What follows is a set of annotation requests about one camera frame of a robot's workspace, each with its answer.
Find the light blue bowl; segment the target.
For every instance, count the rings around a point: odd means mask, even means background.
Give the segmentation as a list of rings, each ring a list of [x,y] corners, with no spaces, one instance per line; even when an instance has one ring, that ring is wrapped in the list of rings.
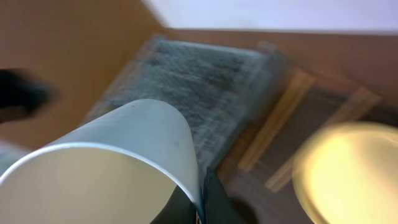
[[[190,127],[159,100],[136,100],[15,162],[1,176],[2,223],[150,223],[174,190],[178,217],[203,218]]]

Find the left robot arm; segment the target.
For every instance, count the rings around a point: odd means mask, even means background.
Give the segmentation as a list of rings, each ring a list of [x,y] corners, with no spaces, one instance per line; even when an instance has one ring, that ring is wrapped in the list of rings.
[[[1,69],[1,123],[29,119],[53,100],[52,89],[15,68]]]

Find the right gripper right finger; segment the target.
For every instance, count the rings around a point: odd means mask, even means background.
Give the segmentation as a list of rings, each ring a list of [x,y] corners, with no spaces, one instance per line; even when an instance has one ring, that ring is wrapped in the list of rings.
[[[216,172],[207,168],[204,179],[203,206],[206,224],[245,224],[233,208]]]

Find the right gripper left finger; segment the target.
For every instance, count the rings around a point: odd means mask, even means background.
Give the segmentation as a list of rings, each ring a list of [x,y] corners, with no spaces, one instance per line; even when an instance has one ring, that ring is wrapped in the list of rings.
[[[176,186],[169,201],[150,224],[196,224],[197,210],[185,192]]]

